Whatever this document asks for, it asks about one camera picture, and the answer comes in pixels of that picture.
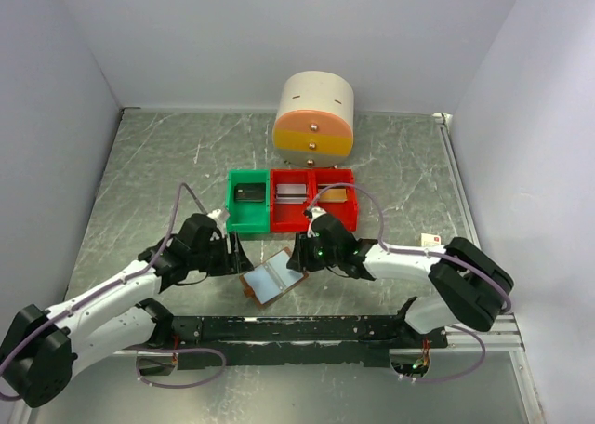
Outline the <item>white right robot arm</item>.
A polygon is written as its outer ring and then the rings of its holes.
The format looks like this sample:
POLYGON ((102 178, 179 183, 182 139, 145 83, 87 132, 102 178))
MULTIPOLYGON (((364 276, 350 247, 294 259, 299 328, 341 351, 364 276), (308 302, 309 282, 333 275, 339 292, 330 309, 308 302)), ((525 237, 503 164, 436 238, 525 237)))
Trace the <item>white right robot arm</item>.
POLYGON ((355 237, 319 207, 305 215, 309 226, 295 236, 288 269, 337 268, 356 280, 427 281, 433 286, 434 294, 411 298, 399 311, 394 335, 405 347, 415 347, 445 326, 463 324, 487 332, 498 315, 511 309, 512 277, 466 238, 431 247, 388 245, 379 238, 355 237))

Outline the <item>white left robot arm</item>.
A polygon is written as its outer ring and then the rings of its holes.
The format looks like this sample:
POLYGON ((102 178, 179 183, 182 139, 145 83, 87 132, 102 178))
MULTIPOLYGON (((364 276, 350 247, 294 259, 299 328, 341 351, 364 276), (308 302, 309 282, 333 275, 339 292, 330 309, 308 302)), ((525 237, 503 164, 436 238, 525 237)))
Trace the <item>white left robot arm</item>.
POLYGON ((40 407, 117 351, 168 345, 173 315, 157 295, 182 285, 190 272, 217 277, 252 268, 238 235, 226 230, 228 217, 225 209, 193 214, 107 281, 44 310, 21 309, 1 343, 1 378, 15 400, 40 407))

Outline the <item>gold card in bin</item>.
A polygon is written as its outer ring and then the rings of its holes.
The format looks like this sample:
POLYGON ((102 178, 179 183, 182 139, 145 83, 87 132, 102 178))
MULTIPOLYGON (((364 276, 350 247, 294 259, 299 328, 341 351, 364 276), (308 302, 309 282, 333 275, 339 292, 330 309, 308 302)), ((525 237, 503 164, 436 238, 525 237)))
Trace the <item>gold card in bin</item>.
POLYGON ((348 193, 345 187, 332 187, 328 184, 317 186, 319 203, 342 204, 348 201, 348 193))

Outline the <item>silver card in bin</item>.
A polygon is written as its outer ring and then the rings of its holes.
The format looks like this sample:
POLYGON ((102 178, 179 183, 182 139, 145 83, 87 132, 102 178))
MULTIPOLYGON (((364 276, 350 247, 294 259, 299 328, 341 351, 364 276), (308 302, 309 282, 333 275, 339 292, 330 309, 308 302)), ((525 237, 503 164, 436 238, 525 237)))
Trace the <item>silver card in bin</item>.
POLYGON ((274 201, 276 204, 301 205, 307 201, 308 187, 306 184, 277 184, 275 186, 274 201))

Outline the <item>white small card box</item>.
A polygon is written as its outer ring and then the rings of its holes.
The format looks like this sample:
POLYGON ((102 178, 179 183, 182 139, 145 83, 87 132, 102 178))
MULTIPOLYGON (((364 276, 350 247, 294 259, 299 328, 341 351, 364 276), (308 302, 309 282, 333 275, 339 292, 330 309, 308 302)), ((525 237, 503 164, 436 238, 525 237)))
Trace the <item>white small card box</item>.
POLYGON ((442 244, 442 238, 440 235, 424 233, 420 234, 420 245, 422 247, 434 247, 442 244))

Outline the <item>red bin right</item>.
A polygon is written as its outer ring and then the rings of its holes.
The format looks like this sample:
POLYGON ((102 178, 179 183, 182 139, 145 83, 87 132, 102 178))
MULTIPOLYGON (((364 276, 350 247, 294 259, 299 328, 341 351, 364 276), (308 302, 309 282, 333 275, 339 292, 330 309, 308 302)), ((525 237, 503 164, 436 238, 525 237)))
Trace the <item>red bin right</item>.
POLYGON ((356 191, 348 187, 348 184, 354 183, 352 171, 346 168, 319 168, 313 174, 315 194, 333 185, 320 196, 316 205, 339 219, 349 232, 355 232, 359 207, 356 191))

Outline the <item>red bin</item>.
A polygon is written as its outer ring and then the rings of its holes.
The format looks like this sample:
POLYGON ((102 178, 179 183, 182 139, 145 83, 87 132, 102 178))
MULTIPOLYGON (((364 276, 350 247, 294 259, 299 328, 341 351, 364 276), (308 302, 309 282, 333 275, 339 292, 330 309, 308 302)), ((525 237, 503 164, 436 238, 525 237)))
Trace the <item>red bin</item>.
POLYGON ((352 171, 346 168, 319 168, 313 174, 315 194, 333 185, 320 196, 316 205, 339 219, 349 232, 355 232, 359 207, 356 191, 348 187, 348 184, 354 183, 352 171))
POLYGON ((272 169, 271 184, 271 231, 273 233, 304 232, 308 229, 308 219, 304 211, 314 196, 314 174, 308 169, 272 169), (301 205, 276 204, 274 201, 277 184, 306 184, 307 201, 301 205))

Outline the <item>red bin middle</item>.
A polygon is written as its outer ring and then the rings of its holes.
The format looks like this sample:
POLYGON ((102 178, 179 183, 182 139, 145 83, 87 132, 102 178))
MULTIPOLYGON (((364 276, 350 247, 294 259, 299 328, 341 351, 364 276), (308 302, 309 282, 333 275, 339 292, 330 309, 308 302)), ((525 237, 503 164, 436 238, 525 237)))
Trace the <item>red bin middle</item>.
POLYGON ((271 231, 273 233, 304 232, 308 229, 308 219, 304 211, 314 196, 314 174, 308 169, 272 169, 271 184, 271 231), (306 184, 307 201, 301 205, 276 204, 274 201, 277 184, 306 184))

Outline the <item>green bin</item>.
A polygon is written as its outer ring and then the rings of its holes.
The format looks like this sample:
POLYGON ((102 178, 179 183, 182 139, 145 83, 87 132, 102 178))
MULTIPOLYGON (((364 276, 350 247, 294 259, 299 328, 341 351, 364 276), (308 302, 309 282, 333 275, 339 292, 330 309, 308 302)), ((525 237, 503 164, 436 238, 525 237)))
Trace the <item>green bin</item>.
POLYGON ((242 234, 264 234, 271 231, 271 184, 269 169, 234 169, 228 173, 226 208, 230 213, 227 220, 229 231, 242 234), (233 188, 238 183, 266 184, 264 203, 235 203, 233 188))

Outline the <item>white round drawer cabinet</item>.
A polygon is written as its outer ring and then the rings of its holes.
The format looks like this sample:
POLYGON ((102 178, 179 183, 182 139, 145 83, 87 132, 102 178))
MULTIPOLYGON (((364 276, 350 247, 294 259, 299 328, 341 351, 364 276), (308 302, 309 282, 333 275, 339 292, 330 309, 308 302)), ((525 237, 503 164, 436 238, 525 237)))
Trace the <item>white round drawer cabinet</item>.
POLYGON ((284 83, 272 142, 291 165, 332 167, 351 153, 353 124, 354 92, 344 78, 322 71, 300 72, 284 83))

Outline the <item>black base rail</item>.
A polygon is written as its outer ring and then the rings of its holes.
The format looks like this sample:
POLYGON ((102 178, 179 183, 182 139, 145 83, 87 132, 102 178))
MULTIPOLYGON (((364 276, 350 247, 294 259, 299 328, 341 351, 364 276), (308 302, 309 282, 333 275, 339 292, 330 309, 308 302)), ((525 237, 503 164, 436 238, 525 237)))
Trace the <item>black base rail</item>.
POLYGON ((144 344, 178 350, 208 348, 228 366, 360 364, 391 366, 391 351, 419 353, 423 343, 447 346, 441 328, 417 333, 398 315, 174 316, 161 322, 144 344))

